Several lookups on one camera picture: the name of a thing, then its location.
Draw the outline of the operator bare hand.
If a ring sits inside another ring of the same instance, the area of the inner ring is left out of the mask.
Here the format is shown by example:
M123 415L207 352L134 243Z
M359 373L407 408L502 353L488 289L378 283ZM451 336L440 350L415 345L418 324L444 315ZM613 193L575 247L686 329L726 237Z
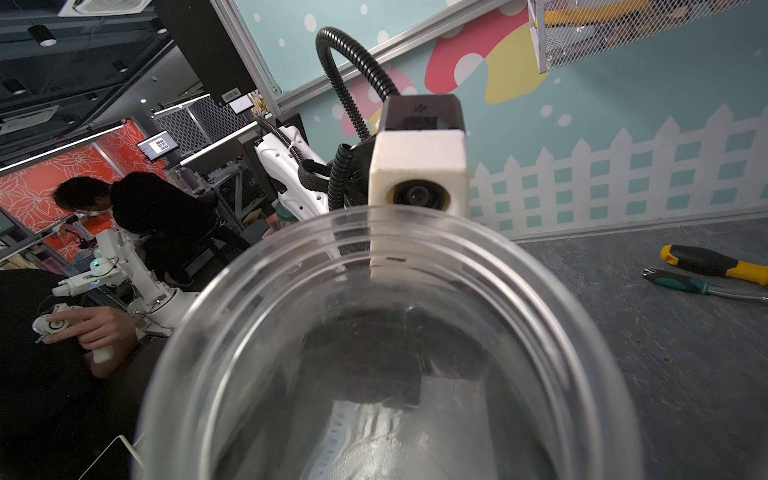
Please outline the operator bare hand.
M69 327L59 333L46 336L42 342L55 344L75 338L87 351L86 361L91 374L97 379L112 376L139 346L138 320L122 310L111 307L88 307L50 314L46 320L68 322ZM96 350L113 348L111 360L95 363L91 357Z

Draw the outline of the peanut jar red lid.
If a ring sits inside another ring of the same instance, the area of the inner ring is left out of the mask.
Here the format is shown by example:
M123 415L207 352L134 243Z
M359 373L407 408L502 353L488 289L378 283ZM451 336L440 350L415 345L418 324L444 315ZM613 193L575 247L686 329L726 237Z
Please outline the peanut jar red lid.
M595 323L463 218L336 211L242 254L156 365L140 479L640 479Z

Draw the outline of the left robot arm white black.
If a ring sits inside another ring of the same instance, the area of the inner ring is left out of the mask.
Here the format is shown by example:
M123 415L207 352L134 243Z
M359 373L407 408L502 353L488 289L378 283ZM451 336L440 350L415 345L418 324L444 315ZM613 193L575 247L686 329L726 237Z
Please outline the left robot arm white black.
M349 116L359 139L368 140L371 134L339 72L333 53L338 52L345 57L365 77L380 100L386 101L398 96L400 91L374 56L344 31L335 27L320 29L315 37L315 48L324 73ZM354 164L351 146L341 144L333 161L323 165L304 157L288 137L278 127L271 125L266 118L258 116L256 122L286 147L289 158L298 167L297 176L301 187L312 192L326 193L330 210L345 207L351 168Z

